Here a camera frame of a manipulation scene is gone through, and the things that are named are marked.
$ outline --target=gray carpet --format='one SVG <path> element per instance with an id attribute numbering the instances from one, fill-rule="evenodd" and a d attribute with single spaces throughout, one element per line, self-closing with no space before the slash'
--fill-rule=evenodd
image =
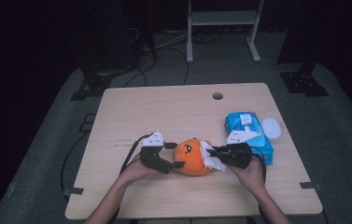
<path id="1" fill-rule="evenodd" d="M 340 88 L 336 77 L 321 65 L 313 76 L 330 96 L 306 97 L 289 93 L 279 73 L 293 71 L 298 64 L 276 64 L 285 33 L 258 33 L 257 48 L 260 63 L 251 59 L 246 34 L 218 35 L 221 39 L 212 44 L 195 44 L 194 63 L 189 64 L 187 85 L 214 83 L 266 83 L 303 164 L 312 181 L 321 186 L 318 192 L 329 223 L 352 223 L 352 103 Z M 174 38 L 173 35 L 156 35 L 157 45 Z M 185 43 L 172 45 L 184 54 Z M 141 69 L 153 63 L 143 57 Z M 115 77 L 111 88 L 123 87 L 138 70 Z M 172 49 L 158 51 L 155 66 L 146 72 L 149 86 L 182 85 L 187 73 L 183 56 Z M 66 201 L 61 189 L 63 161 L 79 137 L 80 124 L 85 116 L 96 113 L 100 97 L 87 97 L 84 101 L 70 101 L 83 76 L 80 70 L 70 74 L 54 101 L 46 119 L 31 144 L 14 185 L 0 202 L 0 223 L 79 223 L 64 216 Z M 146 85 L 140 76 L 128 87 Z M 64 167 L 64 186 L 73 186 L 77 169 L 88 141 L 83 136 L 70 154 Z M 291 217 L 294 223 L 326 223 L 324 214 Z"/>

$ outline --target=human arm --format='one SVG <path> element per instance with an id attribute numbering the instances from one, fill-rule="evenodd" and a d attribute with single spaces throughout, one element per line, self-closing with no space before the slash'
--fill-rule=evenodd
<path id="1" fill-rule="evenodd" d="M 115 180 L 114 184 L 106 193 L 106 196 L 99 203 L 92 214 L 86 219 L 85 223 L 108 223 L 114 216 L 123 200 L 126 189 L 133 184 L 133 182 L 143 179 L 149 175 L 158 175 L 159 171 L 147 168 L 140 161 L 139 154 L 136 155 L 127 168 Z"/>
<path id="2" fill-rule="evenodd" d="M 262 166 L 252 160 L 246 169 L 228 165 L 239 178 L 240 183 L 254 196 L 263 213 L 273 224 L 291 223 L 266 190 L 262 176 Z"/>

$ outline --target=blue package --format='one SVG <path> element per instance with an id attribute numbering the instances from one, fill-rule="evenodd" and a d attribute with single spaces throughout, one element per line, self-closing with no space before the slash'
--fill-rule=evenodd
<path id="1" fill-rule="evenodd" d="M 249 125 L 252 132 L 261 133 L 260 136 L 252 138 L 246 143 L 251 146 L 251 149 L 254 153 L 263 154 L 266 165 L 273 164 L 273 154 L 274 149 L 269 139 L 265 136 L 262 126 L 260 125 L 260 121 L 257 118 L 257 115 L 254 112 L 234 112 L 230 113 L 226 117 L 225 127 L 227 129 L 228 134 L 231 131 L 245 131 L 245 126 L 242 125 L 241 115 L 249 114 L 251 116 L 252 123 Z"/>

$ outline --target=orange plush toy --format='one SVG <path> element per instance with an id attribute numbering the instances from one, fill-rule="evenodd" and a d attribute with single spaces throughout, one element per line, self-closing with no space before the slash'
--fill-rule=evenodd
<path id="1" fill-rule="evenodd" d="M 177 145 L 173 152 L 173 161 L 184 161 L 180 171 L 186 175 L 206 175 L 211 168 L 205 167 L 201 155 L 201 139 L 189 139 Z"/>

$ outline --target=wooden table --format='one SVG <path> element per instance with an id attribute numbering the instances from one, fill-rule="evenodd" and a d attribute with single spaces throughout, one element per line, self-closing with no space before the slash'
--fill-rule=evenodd
<path id="1" fill-rule="evenodd" d="M 221 100 L 213 98 L 222 94 Z M 262 121 L 274 117 L 283 134 L 271 140 L 274 164 L 268 166 L 266 186 L 288 215 L 318 214 L 322 205 L 310 182 L 288 129 L 268 87 L 263 83 L 108 89 L 100 104 L 65 215 L 84 219 L 102 200 L 120 172 L 132 144 L 142 135 L 161 131 L 164 141 L 180 143 L 192 137 L 226 145 L 225 117 L 254 111 Z M 161 157 L 171 161 L 173 150 Z M 242 217 L 258 215 L 258 204 L 228 168 L 203 176 L 177 170 L 131 185 L 119 218 Z"/>

